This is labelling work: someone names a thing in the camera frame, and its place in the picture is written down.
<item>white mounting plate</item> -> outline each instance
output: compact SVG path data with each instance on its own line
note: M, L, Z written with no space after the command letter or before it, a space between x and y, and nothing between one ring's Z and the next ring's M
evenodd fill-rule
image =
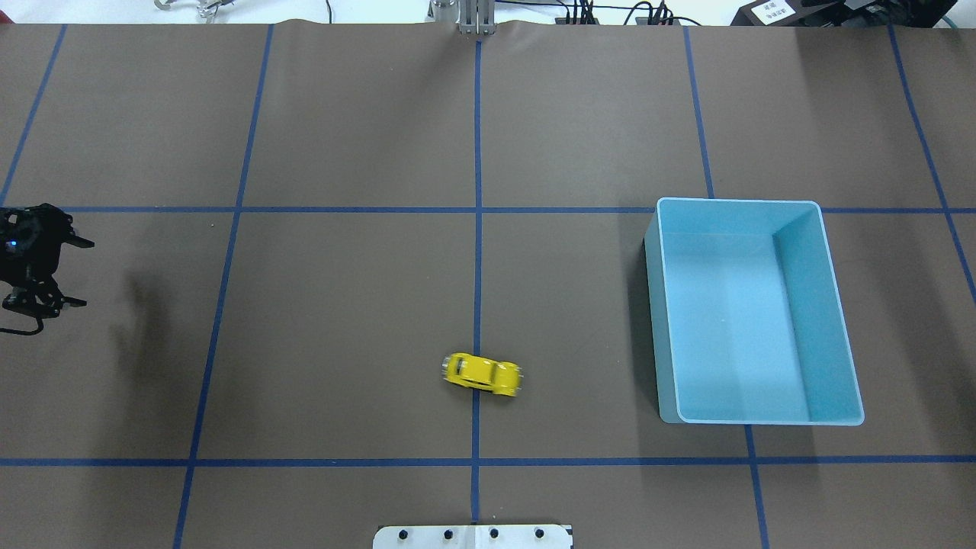
M444 532L450 530L450 539ZM536 530L543 534L538 537ZM470 525L383 527L373 549L573 549L573 527L565 525Z

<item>sticker with qr code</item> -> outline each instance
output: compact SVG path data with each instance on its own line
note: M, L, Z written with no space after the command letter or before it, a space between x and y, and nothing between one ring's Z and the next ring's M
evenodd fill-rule
M787 0L771 0L759 4L752 8L752 12L762 21L762 24L771 24L796 13Z

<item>light blue container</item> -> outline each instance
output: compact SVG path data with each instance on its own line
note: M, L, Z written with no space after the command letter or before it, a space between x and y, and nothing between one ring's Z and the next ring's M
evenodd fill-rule
M665 421L864 421L820 206L662 198L644 246Z

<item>vertical blue line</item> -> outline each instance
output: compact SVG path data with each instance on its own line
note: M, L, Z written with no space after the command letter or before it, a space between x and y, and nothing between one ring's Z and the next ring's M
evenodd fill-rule
M712 163L709 162L709 146L705 141L705 124L702 122L702 104L698 98L698 79L695 77L695 59L691 53L691 35L688 34L687 26L683 26L681 31L684 33L684 55L688 60L688 78L691 80L691 101L695 106L695 124L698 126L698 147L702 151L702 170L705 172L705 187L708 189L709 198L715 198L715 189L712 186Z
M898 76L902 81L902 91L905 92L905 102L909 107L909 114L912 115L912 122L915 124L915 132L918 134L918 141L921 143L921 150L925 154L925 162L928 163L928 172L932 176L932 183L935 184L935 191L939 194L939 203L942 204L943 213L946 216L946 224L949 225L949 233L953 236L953 244L956 246L956 255L959 256L959 263L962 265L962 273L966 277L969 285L969 295L976 302L976 284L973 283L973 275L969 270L969 262L966 261L966 254L962 250L962 242L959 241L959 234L956 232L956 223L953 221L953 214L949 211L949 200L942 188L942 181L939 180L939 172L935 169L935 160L932 158L932 151L928 147L928 140L925 139L925 132L921 128L921 120L918 119L918 111L915 110L915 100L912 99L912 90L909 88L909 78L905 73L905 66L902 64L902 53L898 48L898 38L895 36L895 27L888 25L888 38L891 40L891 51L895 55L895 64L898 66Z
M210 380L214 372L214 358L217 355L217 341L221 333L221 321L224 318L224 299L227 295L227 283L230 280L230 268L233 263L234 248L237 243L237 228L240 225L241 208L244 205L244 191L247 188L247 176L251 164L251 151L254 147L254 136L258 130L258 114L261 111L261 98L264 94L264 76L267 74L267 60L271 54L271 38L273 35L274 25L270 24L267 26L267 36L264 39L264 55L261 61L261 73L258 76L258 91L255 93L254 108L251 111L251 126L248 129L247 146L244 149L244 160L241 165L241 178L237 186L234 217L230 223L230 237L227 240L227 251L224 255L224 272L221 275L221 287L217 294L217 309L214 312L214 324L210 332L210 347L207 350L207 363L203 370L200 400L196 406L196 419L193 422L193 439L190 443L189 463L186 465L186 475L183 478L183 495L180 499L180 513L177 515L177 527L173 536L174 549L180 549L183 545L183 527L186 525L186 511L189 508L189 497L193 487L193 473L196 469L197 451L200 448L203 417L207 409L207 397L210 394Z
M23 153L23 146L27 143L27 136L30 134L30 127L34 125L34 116L37 114L37 108L41 106L41 98L44 97L44 90L48 87L48 80L51 79L51 72L55 68L55 61L58 59L58 52L61 51L61 42L64 41L64 34L67 32L67 25L63 24L61 26L61 31L58 33L58 39L55 40L54 50L51 51L51 58L48 59L48 67L44 69L44 77L41 78L41 85L37 87L37 94L34 95L34 103L30 106L30 112L27 114L27 121L23 123L23 131L20 132L20 141L17 142L17 149L14 151L14 157L10 160L10 169L7 170L7 179L3 182L3 188L0 190L0 206L3 206L4 202L7 200L7 193L10 192L10 185L14 182L14 173L17 172L17 165L20 163L20 155Z
M474 43L474 327L471 345L481 354L481 41ZM471 390L471 523L477 524L480 510L481 394Z
M755 500L755 517L759 522L759 541L762 549L769 549L769 530L766 528L766 506L762 503L762 484L759 482L759 465L755 459L755 442L752 425L746 426L746 448L749 450L749 468L752 472L752 498Z

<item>yellow toy car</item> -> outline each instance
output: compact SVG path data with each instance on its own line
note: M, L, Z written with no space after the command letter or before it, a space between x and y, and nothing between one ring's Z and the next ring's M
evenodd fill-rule
M522 385L522 369L512 362L455 353L444 359L444 379L462 387L514 397Z

